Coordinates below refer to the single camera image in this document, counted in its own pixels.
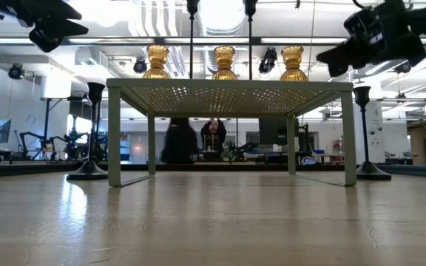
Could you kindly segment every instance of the table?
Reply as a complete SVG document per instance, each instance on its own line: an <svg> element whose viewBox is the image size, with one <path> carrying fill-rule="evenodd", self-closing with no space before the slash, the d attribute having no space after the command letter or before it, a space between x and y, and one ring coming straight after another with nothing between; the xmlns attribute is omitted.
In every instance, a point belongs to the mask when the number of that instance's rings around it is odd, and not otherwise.
<svg viewBox="0 0 426 266"><path fill-rule="evenodd" d="M155 117L283 117L288 128L288 173L295 175L294 118L341 98L346 142L345 186L356 184L353 84L292 81L212 81L110 78L109 185L121 187L121 99L147 116L149 176L155 175Z"/></svg>

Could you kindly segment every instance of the gold vase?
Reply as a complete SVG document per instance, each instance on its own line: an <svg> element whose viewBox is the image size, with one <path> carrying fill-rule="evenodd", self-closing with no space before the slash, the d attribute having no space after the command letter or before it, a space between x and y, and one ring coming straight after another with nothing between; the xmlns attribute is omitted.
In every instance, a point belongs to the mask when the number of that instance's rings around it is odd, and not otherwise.
<svg viewBox="0 0 426 266"><path fill-rule="evenodd" d="M308 81L307 75L300 70L303 47L286 47L280 53L287 69L280 77L281 81Z"/></svg>
<svg viewBox="0 0 426 266"><path fill-rule="evenodd" d="M213 75L214 80L237 80L234 72L231 71L233 64L234 54L236 50L233 47L221 46L214 49L214 56L218 71Z"/></svg>
<svg viewBox="0 0 426 266"><path fill-rule="evenodd" d="M169 74L163 70L163 65L167 62L169 49L163 45L150 45L147 47L151 69L147 70L142 78L170 78Z"/></svg>

